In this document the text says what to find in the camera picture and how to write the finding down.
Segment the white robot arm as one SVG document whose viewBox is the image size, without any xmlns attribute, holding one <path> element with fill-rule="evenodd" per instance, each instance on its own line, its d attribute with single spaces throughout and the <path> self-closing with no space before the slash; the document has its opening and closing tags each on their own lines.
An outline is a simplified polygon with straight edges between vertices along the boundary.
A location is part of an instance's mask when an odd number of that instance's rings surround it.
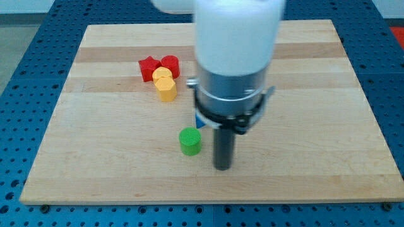
<svg viewBox="0 0 404 227">
<path fill-rule="evenodd" d="M 274 87 L 266 87 L 284 0 L 151 0 L 169 14 L 192 14 L 196 116 L 213 129 L 213 165 L 232 165 L 235 137 L 245 134 L 266 110 Z"/>
</svg>

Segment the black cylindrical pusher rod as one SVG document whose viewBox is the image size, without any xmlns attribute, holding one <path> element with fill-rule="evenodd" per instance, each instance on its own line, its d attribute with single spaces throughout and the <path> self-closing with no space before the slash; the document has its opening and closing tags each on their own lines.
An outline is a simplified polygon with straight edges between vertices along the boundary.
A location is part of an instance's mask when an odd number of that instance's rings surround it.
<svg viewBox="0 0 404 227">
<path fill-rule="evenodd" d="M 213 131 L 213 165 L 217 170 L 228 170 L 233 163 L 235 133 L 229 128 Z"/>
</svg>

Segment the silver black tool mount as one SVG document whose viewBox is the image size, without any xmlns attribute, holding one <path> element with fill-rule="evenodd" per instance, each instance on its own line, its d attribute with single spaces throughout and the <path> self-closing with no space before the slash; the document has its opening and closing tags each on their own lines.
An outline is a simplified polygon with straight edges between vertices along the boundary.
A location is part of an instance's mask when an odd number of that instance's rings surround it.
<svg viewBox="0 0 404 227">
<path fill-rule="evenodd" d="M 186 84 L 194 90 L 195 115 L 213 129 L 244 135 L 263 116 L 275 87 L 266 87 L 266 69 L 227 76 L 196 66 Z"/>
</svg>

